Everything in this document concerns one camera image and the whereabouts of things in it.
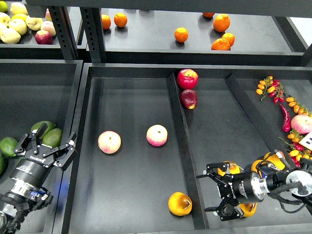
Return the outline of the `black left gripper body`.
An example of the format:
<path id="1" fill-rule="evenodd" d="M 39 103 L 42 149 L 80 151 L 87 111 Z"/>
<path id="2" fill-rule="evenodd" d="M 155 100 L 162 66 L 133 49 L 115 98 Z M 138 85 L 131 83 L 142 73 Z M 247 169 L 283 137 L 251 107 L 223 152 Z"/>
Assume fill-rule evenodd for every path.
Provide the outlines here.
<path id="1" fill-rule="evenodd" d="M 21 156 L 24 160 L 15 166 L 9 177 L 14 181 L 22 181 L 29 184 L 33 188 L 40 188 L 52 169 L 52 167 L 44 167 L 43 162 L 45 160 L 42 157 L 42 154 L 50 149 L 52 148 L 45 145 L 39 146 L 39 154 L 37 156 L 32 155 L 30 152 L 31 148 L 28 149 L 26 156 Z"/>

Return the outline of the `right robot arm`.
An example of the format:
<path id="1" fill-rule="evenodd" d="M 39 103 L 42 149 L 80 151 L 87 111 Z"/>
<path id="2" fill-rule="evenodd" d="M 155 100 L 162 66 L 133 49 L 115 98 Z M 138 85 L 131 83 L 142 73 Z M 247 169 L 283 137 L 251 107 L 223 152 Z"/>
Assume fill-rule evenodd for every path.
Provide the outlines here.
<path id="1" fill-rule="evenodd" d="M 257 204 L 267 195 L 285 205 L 297 205 L 298 212 L 312 205 L 312 161 L 301 159 L 300 167 L 292 168 L 281 151 L 275 155 L 284 164 L 278 168 L 272 161 L 261 160 L 255 170 L 232 173 L 230 162 L 210 163 L 197 178 L 209 177 L 217 184 L 221 202 L 218 206 L 207 207 L 205 212 L 229 221 L 252 216 Z"/>

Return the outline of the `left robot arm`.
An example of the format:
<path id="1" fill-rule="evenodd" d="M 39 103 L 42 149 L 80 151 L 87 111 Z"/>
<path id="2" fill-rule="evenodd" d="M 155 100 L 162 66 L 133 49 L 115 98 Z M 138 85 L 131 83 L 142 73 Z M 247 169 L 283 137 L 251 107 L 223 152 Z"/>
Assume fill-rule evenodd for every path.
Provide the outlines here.
<path id="1" fill-rule="evenodd" d="M 43 184 L 53 167 L 65 171 L 73 161 L 77 134 L 72 132 L 64 144 L 50 143 L 53 131 L 46 122 L 25 133 L 10 151 L 21 160 L 10 175 L 15 182 L 11 190 L 0 196 L 0 232 L 14 234 L 25 217 L 47 207 L 53 200 Z"/>

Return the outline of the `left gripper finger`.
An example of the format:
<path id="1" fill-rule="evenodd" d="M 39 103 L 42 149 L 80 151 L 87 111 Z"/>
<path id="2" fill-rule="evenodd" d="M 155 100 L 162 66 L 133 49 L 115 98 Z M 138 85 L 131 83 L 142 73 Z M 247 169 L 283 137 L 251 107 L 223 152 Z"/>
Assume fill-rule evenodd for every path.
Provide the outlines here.
<path id="1" fill-rule="evenodd" d="M 19 156 L 26 156 L 27 147 L 29 146 L 29 144 L 31 144 L 32 147 L 30 152 L 32 153 L 32 155 L 37 156 L 39 154 L 39 146 L 42 142 L 41 140 L 43 139 L 42 136 L 46 132 L 47 128 L 48 126 L 44 122 L 34 132 L 31 132 L 30 134 L 24 134 L 17 143 L 13 152 Z"/>
<path id="2" fill-rule="evenodd" d="M 74 159 L 76 150 L 77 134 L 72 132 L 65 144 L 52 148 L 42 154 L 43 165 L 45 168 L 56 166 L 62 171 L 66 171 Z"/>

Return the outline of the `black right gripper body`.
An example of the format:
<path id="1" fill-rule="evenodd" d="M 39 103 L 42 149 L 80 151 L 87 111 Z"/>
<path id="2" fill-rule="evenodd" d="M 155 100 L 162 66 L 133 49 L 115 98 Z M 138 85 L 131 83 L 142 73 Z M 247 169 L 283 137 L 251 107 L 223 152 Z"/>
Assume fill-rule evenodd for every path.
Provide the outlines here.
<path id="1" fill-rule="evenodd" d="M 231 205 L 262 202 L 265 193 L 260 188 L 261 179 L 256 172 L 225 174 L 218 185 L 220 197 Z"/>

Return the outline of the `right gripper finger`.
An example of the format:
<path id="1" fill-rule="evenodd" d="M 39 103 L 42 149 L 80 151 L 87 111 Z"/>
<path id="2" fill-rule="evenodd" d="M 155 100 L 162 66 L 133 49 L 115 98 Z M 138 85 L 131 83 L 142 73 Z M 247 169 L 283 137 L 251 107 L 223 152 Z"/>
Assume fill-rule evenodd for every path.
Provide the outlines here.
<path id="1" fill-rule="evenodd" d="M 206 165 L 206 170 L 203 171 L 203 174 L 197 175 L 196 178 L 205 178 L 209 177 L 218 186 L 223 188 L 228 187 L 228 182 L 224 180 L 224 177 L 230 175 L 230 163 L 229 162 L 219 162 L 219 163 L 210 163 Z"/>
<path id="2" fill-rule="evenodd" d="M 221 221 L 241 219 L 244 212 L 239 208 L 239 202 L 234 195 L 224 195 L 218 206 L 207 207 L 204 212 L 214 213 Z"/>

